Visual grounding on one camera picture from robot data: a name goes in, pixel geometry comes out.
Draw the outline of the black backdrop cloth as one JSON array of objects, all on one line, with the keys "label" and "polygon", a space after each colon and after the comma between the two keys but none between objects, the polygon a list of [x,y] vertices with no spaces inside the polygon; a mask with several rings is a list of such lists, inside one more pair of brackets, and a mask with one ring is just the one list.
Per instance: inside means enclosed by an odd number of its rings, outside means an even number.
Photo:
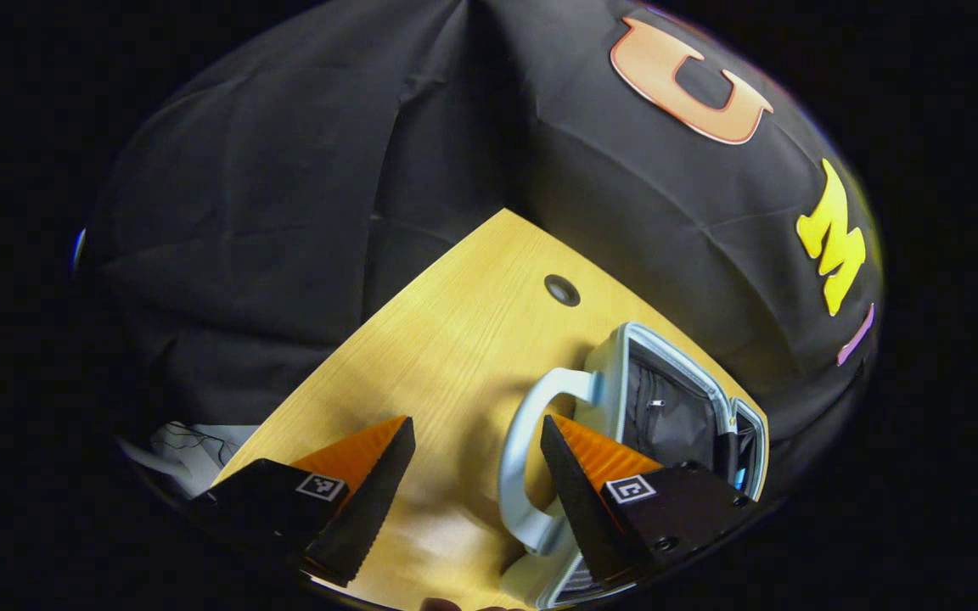
[{"label": "black backdrop cloth", "polygon": [[884,267],[780,85],[642,0],[323,0],[173,93],[81,249],[111,417],[259,425],[501,209],[681,328],[768,416],[781,502],[850,421]]}]

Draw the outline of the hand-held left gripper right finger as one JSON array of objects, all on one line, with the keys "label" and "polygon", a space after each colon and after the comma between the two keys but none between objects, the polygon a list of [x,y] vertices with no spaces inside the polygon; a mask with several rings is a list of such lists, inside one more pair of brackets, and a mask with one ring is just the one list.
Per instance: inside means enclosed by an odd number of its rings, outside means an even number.
[{"label": "hand-held left gripper right finger", "polygon": [[563,415],[540,440],[583,560],[601,586],[663,580],[729,541],[758,503],[696,461],[668,467]]}]

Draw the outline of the light blue small suitcase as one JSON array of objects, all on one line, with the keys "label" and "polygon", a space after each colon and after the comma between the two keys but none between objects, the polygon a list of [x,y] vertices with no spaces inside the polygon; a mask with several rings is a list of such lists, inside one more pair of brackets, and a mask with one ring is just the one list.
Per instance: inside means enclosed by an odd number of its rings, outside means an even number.
[{"label": "light blue small suitcase", "polygon": [[768,421],[701,348],[641,323],[614,329],[582,370],[555,368],[527,392],[497,477],[505,529],[526,552],[502,588],[533,608],[571,608],[639,584],[601,586],[578,548],[541,452],[544,418],[563,415],[664,467],[696,461],[758,503],[769,467]]}]

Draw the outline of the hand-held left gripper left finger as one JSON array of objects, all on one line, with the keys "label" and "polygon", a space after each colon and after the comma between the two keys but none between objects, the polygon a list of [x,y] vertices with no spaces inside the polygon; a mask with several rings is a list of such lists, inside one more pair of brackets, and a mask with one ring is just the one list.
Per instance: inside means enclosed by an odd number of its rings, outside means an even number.
[{"label": "hand-held left gripper left finger", "polygon": [[346,586],[387,518],[416,448],[401,415],[291,464],[260,457],[188,502],[188,514],[241,552]]}]

